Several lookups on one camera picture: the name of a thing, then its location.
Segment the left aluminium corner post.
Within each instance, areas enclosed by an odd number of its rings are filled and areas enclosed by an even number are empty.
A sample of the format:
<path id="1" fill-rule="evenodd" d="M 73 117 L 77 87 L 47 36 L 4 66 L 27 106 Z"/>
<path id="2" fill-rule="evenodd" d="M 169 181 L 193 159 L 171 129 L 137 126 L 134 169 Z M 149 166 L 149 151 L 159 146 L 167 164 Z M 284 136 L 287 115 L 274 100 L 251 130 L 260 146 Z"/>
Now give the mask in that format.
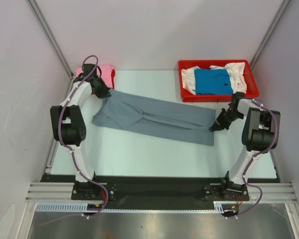
<path id="1" fill-rule="evenodd" d="M 71 71 L 71 68 L 61 50 L 61 47 L 59 46 L 43 12 L 41 11 L 38 3 L 36 0 L 26 0 L 26 3 L 28 4 L 30 10 L 32 11 L 36 21 L 38 22 L 42 32 L 44 33 L 45 37 L 47 38 L 47 41 L 49 42 L 50 46 L 52 47 L 52 50 L 54 51 L 55 55 L 57 56 L 59 62 L 61 63 L 63 69 L 65 70 L 66 74 L 72 78 L 73 72 Z"/>

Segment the grey polo shirt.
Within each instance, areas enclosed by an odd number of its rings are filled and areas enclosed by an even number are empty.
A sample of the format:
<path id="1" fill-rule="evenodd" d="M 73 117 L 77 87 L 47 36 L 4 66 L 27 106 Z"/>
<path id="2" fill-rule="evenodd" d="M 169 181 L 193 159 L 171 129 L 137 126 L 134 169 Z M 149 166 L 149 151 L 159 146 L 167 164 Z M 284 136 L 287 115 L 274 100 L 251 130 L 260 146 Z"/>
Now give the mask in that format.
<path id="1" fill-rule="evenodd" d="M 214 109 L 162 101 L 110 90 L 93 116 L 99 127 L 213 146 Z"/>

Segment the right aluminium corner post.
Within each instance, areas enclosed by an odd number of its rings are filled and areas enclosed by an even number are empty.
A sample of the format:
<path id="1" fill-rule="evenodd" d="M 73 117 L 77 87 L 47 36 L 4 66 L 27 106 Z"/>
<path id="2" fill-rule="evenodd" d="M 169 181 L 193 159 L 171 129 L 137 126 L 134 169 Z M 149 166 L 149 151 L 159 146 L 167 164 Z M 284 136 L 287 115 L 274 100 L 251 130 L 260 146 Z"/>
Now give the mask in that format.
<path id="1" fill-rule="evenodd" d="M 266 30 L 256 52 L 254 53 L 252 60 L 250 61 L 250 67 L 251 70 L 254 70 L 258 60 L 260 59 L 262 53 L 264 52 L 266 46 L 268 45 L 271 37 L 274 35 L 277 27 L 279 26 L 282 18 L 284 17 L 285 13 L 287 12 L 289 6 L 293 0 L 283 0 L 278 7 L 278 10 L 276 11 L 271 23 L 269 24 L 268 29 Z"/>

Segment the white t-shirt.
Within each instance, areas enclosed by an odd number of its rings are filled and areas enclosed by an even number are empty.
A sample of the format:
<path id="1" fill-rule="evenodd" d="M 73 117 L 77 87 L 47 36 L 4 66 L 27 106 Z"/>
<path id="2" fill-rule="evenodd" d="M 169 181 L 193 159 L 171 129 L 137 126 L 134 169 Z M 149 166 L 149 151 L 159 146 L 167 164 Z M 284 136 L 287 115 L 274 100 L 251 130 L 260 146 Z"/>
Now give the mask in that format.
<path id="1" fill-rule="evenodd" d="M 196 70 L 196 69 L 201 69 L 201 68 L 198 66 L 194 66 L 194 67 L 191 67 L 188 69 L 181 70 L 182 86 L 184 89 L 188 90 L 193 95 L 197 95 L 195 93 L 195 76 L 194 76 L 194 70 Z M 211 65 L 209 67 L 209 69 L 210 70 L 216 70 L 216 69 L 227 70 L 227 72 L 230 76 L 230 82 L 231 82 L 231 87 L 233 89 L 233 94 L 236 92 L 242 92 L 242 93 L 247 92 L 247 84 L 246 84 L 245 78 L 243 76 L 244 69 L 245 69 L 244 62 L 228 63 L 223 67 Z"/>

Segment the folded red t-shirt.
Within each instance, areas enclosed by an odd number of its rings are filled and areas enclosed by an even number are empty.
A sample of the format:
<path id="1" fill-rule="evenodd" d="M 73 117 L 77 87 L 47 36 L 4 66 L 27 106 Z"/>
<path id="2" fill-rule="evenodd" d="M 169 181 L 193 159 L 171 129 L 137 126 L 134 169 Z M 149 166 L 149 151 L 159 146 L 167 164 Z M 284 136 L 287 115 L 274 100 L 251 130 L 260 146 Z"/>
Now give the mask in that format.
<path id="1" fill-rule="evenodd" d="M 112 89 L 115 88 L 115 81 L 114 81 L 115 74 L 116 74 L 116 71 L 113 69 L 112 72 L 111 72 Z"/>

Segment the aluminium frame rail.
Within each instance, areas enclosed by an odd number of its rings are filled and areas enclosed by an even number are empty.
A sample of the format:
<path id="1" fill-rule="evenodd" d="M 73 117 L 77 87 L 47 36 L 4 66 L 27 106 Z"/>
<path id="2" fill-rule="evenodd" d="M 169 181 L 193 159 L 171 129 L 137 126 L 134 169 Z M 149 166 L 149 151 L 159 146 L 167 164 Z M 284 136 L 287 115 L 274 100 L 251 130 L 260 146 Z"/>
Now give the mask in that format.
<path id="1" fill-rule="evenodd" d="M 106 184 L 110 201 L 118 201 L 126 197 L 141 199 L 158 199 L 185 197 L 211 202 L 246 203 L 297 203 L 297 197 L 290 183 L 260 183 L 248 187 L 241 193 L 221 192 L 217 183 L 198 184 Z M 101 200 L 102 188 L 79 190 L 74 183 L 31 183 L 26 201 L 28 202 L 70 202 Z"/>

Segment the blue t-shirt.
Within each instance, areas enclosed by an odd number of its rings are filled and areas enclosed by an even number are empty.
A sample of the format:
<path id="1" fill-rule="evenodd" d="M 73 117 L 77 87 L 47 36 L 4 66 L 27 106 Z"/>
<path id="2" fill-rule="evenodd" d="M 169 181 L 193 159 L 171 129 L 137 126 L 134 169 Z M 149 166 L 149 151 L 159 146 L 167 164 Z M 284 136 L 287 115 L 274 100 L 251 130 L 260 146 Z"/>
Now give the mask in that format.
<path id="1" fill-rule="evenodd" d="M 197 95 L 231 95 L 230 76 L 225 69 L 196 69 L 195 93 Z"/>

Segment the black mounting base plate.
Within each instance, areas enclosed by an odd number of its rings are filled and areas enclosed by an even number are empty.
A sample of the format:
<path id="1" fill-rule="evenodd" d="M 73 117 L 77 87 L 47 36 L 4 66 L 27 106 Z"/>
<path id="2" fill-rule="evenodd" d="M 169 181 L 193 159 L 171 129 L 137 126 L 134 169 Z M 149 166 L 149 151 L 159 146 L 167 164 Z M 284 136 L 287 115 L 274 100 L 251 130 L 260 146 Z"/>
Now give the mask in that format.
<path id="1" fill-rule="evenodd" d="M 248 186 L 233 186 L 221 178 L 99 176 L 98 184 L 77 182 L 71 175 L 44 174 L 41 183 L 59 186 L 71 201 L 97 203 L 107 200 L 113 210 L 206 210 L 212 203 L 247 202 L 257 187 L 277 184 L 278 179 L 249 179 Z"/>

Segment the red plastic bin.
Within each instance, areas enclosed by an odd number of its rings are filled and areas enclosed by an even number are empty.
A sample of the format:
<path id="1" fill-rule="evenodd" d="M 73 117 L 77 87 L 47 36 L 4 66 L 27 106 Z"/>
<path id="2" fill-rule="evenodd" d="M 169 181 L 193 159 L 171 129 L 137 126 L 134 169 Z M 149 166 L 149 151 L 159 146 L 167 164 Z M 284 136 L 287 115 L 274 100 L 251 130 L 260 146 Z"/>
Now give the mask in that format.
<path id="1" fill-rule="evenodd" d="M 182 86 L 182 77 L 181 70 L 188 69 L 194 66 L 198 66 L 202 69 L 209 69 L 211 65 L 215 66 L 225 66 L 228 63 L 236 63 L 236 62 L 244 62 L 244 78 L 247 84 L 247 92 L 245 96 L 247 98 L 257 98 L 259 96 L 259 90 L 252 74 L 251 67 L 247 60 L 243 59 L 207 59 L 207 60 L 179 60 L 178 61 L 178 75 L 180 82 L 180 95 L 183 102 L 189 103 L 200 103 L 200 102 L 230 102 L 232 96 L 231 95 L 193 95 L 188 90 L 184 89 Z"/>

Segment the aluminium corner post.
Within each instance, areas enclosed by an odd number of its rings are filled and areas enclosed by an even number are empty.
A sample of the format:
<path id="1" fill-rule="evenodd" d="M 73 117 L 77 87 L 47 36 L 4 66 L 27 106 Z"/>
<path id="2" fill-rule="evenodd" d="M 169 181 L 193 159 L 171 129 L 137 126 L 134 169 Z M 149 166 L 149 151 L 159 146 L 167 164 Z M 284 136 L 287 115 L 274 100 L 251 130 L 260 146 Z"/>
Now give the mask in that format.
<path id="1" fill-rule="evenodd" d="M 282 18 L 284 17 L 285 13 L 287 12 L 289 6 L 293 0 L 283 0 L 278 7 L 278 10 L 276 11 L 271 23 L 269 24 L 268 29 L 266 30 L 256 52 L 254 53 L 252 60 L 250 61 L 250 67 L 251 70 L 254 70 L 258 60 L 260 59 L 262 53 L 264 52 L 266 46 L 268 45 L 271 37 L 274 35 L 277 27 L 279 26 Z"/>
<path id="2" fill-rule="evenodd" d="M 66 74 L 72 78 L 73 72 L 71 71 L 71 68 L 61 50 L 61 47 L 59 46 L 43 12 L 41 11 L 38 3 L 36 0 L 26 0 L 26 3 L 28 4 L 30 10 L 32 11 L 36 21 L 38 22 L 42 32 L 44 33 L 45 37 L 47 38 L 47 41 L 49 42 L 50 46 L 52 47 L 52 50 L 54 51 L 55 55 L 57 56 L 59 62 L 61 63 L 63 69 L 65 70 Z"/>

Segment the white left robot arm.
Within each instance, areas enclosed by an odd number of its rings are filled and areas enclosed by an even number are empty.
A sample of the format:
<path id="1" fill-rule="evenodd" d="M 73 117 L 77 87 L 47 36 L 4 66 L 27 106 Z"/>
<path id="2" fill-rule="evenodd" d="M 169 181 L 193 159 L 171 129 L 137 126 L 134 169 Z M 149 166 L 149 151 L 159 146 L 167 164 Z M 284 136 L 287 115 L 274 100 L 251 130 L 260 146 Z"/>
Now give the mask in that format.
<path id="1" fill-rule="evenodd" d="M 107 97 L 109 89 L 114 88 L 114 77 L 115 70 L 109 64 L 84 64 L 82 69 L 77 71 L 66 99 L 50 108 L 53 137 L 69 153 L 76 171 L 75 180 L 86 183 L 82 192 L 89 199 L 99 196 L 100 186 L 90 182 L 95 176 L 95 171 L 90 166 L 85 150 L 87 128 L 81 108 L 90 96 L 99 99 Z"/>

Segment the folded pink t-shirt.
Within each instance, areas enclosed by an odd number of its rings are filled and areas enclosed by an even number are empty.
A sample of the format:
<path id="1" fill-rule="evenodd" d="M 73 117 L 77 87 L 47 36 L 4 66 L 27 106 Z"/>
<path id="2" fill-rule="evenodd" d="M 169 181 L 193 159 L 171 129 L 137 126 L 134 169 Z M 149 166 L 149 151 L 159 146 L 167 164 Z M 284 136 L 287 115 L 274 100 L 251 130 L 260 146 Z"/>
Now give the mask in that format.
<path id="1" fill-rule="evenodd" d="M 106 85 L 109 88 L 112 89 L 111 72 L 114 69 L 114 67 L 109 65 L 109 64 L 101 65 L 100 67 L 101 67 L 101 70 L 103 72 L 102 73 L 102 78 L 103 78 L 104 82 L 106 83 Z M 84 80 L 82 68 L 83 67 L 77 69 L 76 78 L 74 80 L 75 85 L 79 85 Z"/>

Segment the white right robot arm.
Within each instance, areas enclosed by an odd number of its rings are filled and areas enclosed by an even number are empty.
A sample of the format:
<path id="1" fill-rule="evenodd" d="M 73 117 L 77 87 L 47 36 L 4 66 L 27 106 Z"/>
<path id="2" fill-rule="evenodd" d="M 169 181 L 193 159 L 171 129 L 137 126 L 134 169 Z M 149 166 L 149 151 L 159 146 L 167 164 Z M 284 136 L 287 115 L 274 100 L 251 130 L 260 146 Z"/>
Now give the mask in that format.
<path id="1" fill-rule="evenodd" d="M 209 130 L 228 130 L 237 119 L 245 119 L 242 131 L 243 149 L 228 171 L 229 182 L 220 187 L 220 195 L 226 200 L 231 200 L 238 194 L 235 184 L 247 184 L 256 163 L 264 154 L 276 148 L 279 140 L 281 113 L 266 108 L 258 99 L 246 98 L 242 92 L 232 95 L 229 108 L 221 110 Z"/>

